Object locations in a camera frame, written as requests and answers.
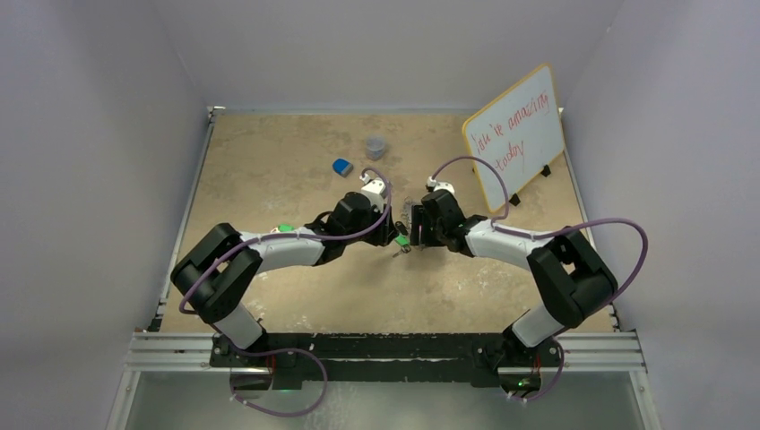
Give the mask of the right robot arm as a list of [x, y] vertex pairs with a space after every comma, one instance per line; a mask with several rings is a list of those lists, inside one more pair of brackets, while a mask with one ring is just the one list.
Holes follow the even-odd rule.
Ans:
[[616, 277], [582, 232], [506, 231], [486, 216], [465, 215], [446, 190], [429, 193], [412, 206], [410, 241], [531, 273], [540, 303], [504, 331], [505, 357], [517, 365], [535, 357], [543, 341], [578, 327], [618, 292]]

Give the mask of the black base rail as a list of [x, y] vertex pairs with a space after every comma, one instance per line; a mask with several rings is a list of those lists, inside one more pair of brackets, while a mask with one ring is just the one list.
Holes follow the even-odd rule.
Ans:
[[555, 341], [523, 348], [491, 333], [275, 333], [236, 350], [212, 339], [209, 364], [236, 373], [268, 372], [276, 390], [304, 382], [467, 383], [474, 388], [535, 392], [541, 371], [562, 362]]

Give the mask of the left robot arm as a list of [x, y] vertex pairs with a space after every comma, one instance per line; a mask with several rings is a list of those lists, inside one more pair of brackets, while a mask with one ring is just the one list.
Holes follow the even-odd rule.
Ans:
[[257, 366], [266, 358], [266, 331], [242, 303], [254, 277], [291, 266], [327, 264], [357, 242], [387, 246], [398, 235], [391, 212], [389, 196], [350, 192], [332, 211], [290, 231], [245, 238], [229, 223], [220, 223], [169, 275], [183, 295], [180, 310], [199, 316], [225, 336], [244, 366]]

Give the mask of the silver key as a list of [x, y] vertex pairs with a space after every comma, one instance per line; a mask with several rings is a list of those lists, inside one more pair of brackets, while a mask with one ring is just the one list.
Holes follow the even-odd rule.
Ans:
[[400, 249], [392, 255], [392, 258], [396, 258], [400, 255], [408, 254], [410, 251], [411, 251], [411, 247], [409, 245], [401, 246]]

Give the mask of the aluminium frame rail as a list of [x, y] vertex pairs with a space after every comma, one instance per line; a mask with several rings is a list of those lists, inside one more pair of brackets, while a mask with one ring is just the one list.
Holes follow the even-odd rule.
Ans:
[[266, 349], [274, 358], [245, 357], [209, 333], [146, 332], [135, 334], [125, 366], [135, 371], [244, 372], [314, 366], [307, 351], [325, 366], [344, 364], [484, 366], [500, 374], [553, 372], [633, 372], [645, 369], [637, 336], [631, 332], [561, 335], [530, 357], [506, 353], [498, 333], [272, 333]]

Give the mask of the small grey cup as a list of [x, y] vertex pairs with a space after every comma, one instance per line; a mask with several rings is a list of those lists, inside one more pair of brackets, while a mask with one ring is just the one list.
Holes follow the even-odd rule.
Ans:
[[370, 160], [380, 160], [387, 149], [387, 141], [382, 136], [370, 136], [365, 140], [365, 154]]

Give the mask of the small whiteboard with red writing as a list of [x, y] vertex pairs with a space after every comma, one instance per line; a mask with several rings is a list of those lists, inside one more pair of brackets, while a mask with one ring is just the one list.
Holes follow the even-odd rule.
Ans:
[[465, 120], [462, 136], [488, 210], [504, 208], [565, 150], [553, 70], [542, 64]]

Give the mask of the blue eraser block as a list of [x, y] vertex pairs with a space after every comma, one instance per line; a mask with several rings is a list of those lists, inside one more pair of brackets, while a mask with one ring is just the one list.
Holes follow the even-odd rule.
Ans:
[[333, 172], [341, 177], [348, 177], [354, 169], [353, 164], [343, 158], [338, 158], [332, 163]]

